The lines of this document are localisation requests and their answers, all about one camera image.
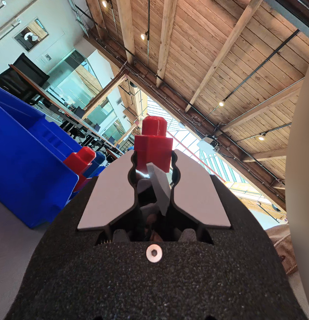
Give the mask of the red mega block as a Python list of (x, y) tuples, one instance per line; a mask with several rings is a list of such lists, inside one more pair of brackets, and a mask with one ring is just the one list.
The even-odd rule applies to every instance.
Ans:
[(71, 153), (63, 163), (75, 174), (80, 176), (91, 165), (96, 158), (96, 153), (90, 147), (83, 147), (77, 153)]
[(135, 136), (136, 170), (148, 174), (147, 164), (153, 163), (168, 173), (173, 138), (167, 137), (167, 121), (163, 117), (147, 116), (142, 121), (141, 135)]
[(79, 180), (73, 189), (73, 193), (78, 192), (84, 188), (84, 186), (91, 181), (92, 178), (86, 178), (84, 175), (79, 175)]

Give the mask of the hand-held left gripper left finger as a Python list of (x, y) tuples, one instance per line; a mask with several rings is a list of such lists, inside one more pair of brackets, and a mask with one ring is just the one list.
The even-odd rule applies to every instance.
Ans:
[(115, 231), (122, 229), (131, 235), (132, 241), (144, 240), (145, 219), (136, 188), (136, 156), (130, 150), (101, 172), (78, 223), (78, 231), (102, 230), (112, 239)]

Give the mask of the grey office desk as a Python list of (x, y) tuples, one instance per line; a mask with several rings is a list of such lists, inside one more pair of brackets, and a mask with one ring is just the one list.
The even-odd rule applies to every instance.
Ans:
[(45, 98), (47, 101), (49, 101), (51, 104), (53, 104), (57, 110), (63, 111), (65, 114), (67, 114), (72, 120), (76, 121), (77, 123), (81, 124), (81, 126), (87, 128), (90, 132), (92, 132), (92, 129), (90, 126), (84, 122), (81, 118), (79, 118), (77, 115), (75, 115), (72, 111), (70, 111), (68, 108), (66, 108), (64, 105), (62, 105), (58, 100), (56, 100), (51, 94), (44, 91), (40, 86), (38, 86), (36, 83), (34, 83), (30, 78), (28, 78), (23, 72), (21, 72), (18, 68), (16, 68), (12, 64), (8, 64), (10, 68), (12, 68), (18, 75), (21, 76), (30, 86), (34, 88), (34, 90), (37, 91), (37, 93)]

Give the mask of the white ceiling projector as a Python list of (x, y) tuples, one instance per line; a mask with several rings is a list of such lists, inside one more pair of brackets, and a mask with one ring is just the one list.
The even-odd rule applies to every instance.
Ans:
[(204, 151), (207, 155), (214, 154), (219, 151), (220, 144), (217, 142), (216, 138), (213, 136), (207, 136), (201, 139), (197, 146), (200, 150)]

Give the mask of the blue mega block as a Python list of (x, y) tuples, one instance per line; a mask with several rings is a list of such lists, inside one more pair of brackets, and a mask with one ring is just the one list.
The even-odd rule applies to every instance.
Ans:
[(93, 178), (98, 176), (105, 169), (105, 166), (102, 165), (105, 160), (106, 160), (105, 155), (102, 152), (97, 151), (96, 157), (91, 162), (91, 166), (89, 166), (84, 171), (83, 176), (85, 178)]

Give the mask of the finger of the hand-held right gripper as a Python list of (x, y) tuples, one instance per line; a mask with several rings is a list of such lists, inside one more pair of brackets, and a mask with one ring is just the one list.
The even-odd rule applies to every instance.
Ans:
[(166, 216), (170, 205), (171, 187), (166, 173), (153, 163), (147, 163), (148, 174), (157, 198), (157, 205), (163, 216)]

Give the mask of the black office chair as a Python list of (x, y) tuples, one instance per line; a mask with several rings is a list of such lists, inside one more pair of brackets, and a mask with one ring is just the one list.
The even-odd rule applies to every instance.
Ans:
[[(50, 78), (24, 53), (17, 58), (13, 65), (40, 87)], [(34, 98), (38, 95), (37, 92), (11, 67), (0, 74), (0, 87), (29, 105), (36, 104)]]

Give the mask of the blue plastic bin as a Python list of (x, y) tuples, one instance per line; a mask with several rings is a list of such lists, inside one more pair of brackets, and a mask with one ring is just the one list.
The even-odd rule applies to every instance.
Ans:
[(0, 202), (29, 228), (52, 222), (78, 192), (63, 161), (82, 146), (43, 112), (0, 88)]

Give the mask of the white door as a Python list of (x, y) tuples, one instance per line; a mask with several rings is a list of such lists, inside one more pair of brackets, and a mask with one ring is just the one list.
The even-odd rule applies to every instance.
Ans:
[[(15, 37), (36, 18), (48, 36), (27, 52)], [(49, 73), (74, 49), (74, 44), (82, 36), (68, 1), (6, 1), (6, 6), (0, 10), (0, 37), (15, 25), (15, 29), (0, 41), (0, 73), (22, 53)]]

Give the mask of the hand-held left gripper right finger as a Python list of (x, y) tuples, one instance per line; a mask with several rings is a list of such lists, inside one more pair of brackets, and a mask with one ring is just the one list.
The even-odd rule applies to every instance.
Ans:
[(166, 213), (166, 240), (177, 241), (175, 230), (191, 229), (194, 241), (213, 242), (210, 228), (229, 229), (231, 223), (212, 178), (198, 162), (172, 151), (173, 186)]

